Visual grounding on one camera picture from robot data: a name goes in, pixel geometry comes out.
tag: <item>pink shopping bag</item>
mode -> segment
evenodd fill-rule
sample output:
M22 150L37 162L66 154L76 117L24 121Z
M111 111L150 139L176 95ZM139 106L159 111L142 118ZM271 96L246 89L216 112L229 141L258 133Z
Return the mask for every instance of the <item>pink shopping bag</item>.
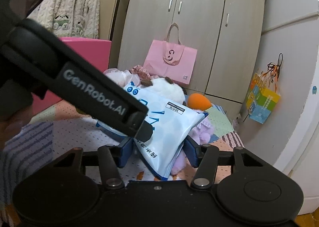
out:
M178 44L167 42L173 26L179 28L176 23L171 24L164 41L153 40L148 51L143 67L151 75L169 77L177 83L189 84L192 76L197 50Z

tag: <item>colorful gift bag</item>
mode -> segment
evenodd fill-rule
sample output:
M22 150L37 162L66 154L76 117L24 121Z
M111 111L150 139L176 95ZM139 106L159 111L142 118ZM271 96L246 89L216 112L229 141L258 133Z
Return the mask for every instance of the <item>colorful gift bag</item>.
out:
M178 44L167 42L173 26L179 28L176 23L169 27L166 38L163 41L153 40L148 51L143 68L151 75L169 77L177 83L189 84L192 76L197 50L181 44L178 35Z
M246 99L246 107L250 119L264 123L273 111L280 99L279 87L277 85L278 75L279 73L276 75L273 71L262 72L261 74L257 72L254 74Z

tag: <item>wardrobe door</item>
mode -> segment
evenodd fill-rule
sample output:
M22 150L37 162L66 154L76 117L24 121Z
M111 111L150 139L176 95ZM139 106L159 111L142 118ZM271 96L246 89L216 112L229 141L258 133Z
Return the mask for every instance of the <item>wardrobe door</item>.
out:
M143 65L154 39L163 40L173 19L176 0L130 0L118 69Z
M255 66L265 0L225 0L207 94L243 102Z
M241 103L236 103L233 101L229 101L226 99L218 98L218 97L207 95L207 94L205 94L205 96L208 98L208 100L211 103L215 105L219 105L223 108L230 122L232 122L236 118L236 116L239 114Z
M177 0L173 22L180 30L180 40L185 46L197 49L194 70L189 85L191 90L205 92L212 68L224 0ZM177 42L173 28L170 42Z

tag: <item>patterned bedsheet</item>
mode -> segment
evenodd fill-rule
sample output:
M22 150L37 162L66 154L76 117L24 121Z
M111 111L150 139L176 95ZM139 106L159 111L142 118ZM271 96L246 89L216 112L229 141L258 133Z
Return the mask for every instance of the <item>patterned bedsheet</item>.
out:
M215 126L211 145L225 151L232 151L233 147L243 146L220 106L213 105L208 112L209 119ZM27 126L22 134L8 142L1 156L0 170L3 177L0 181L5 190L0 192L2 195L0 198L6 204L10 204L10 194L19 181L71 148L83 147L84 151L91 151L107 143L116 145L114 140L95 127L94 119L88 115L79 114L75 107L66 101L61 101L34 116L31 123L32 125ZM35 127L37 127L39 138L36 138L36 142L30 142L28 131ZM185 179L190 183L195 173L196 169L192 168L187 161L186 168L177 175L170 176L169 180ZM125 168L120 169L120 174L126 183L130 179L158 180L137 155L131 156ZM95 182L100 182L97 167L87 169L87 175ZM230 175L230 166L219 166L215 182L219 183L228 175ZM2 208L0 223L1 219L10 226L15 226L18 221L12 206Z

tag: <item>hanging clothes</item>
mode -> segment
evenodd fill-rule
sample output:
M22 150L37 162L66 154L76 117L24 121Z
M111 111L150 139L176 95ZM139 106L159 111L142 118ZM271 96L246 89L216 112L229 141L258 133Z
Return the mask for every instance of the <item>hanging clothes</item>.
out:
M76 0L72 36L98 38L99 0Z
M58 37L98 38L99 0L43 0L29 18Z

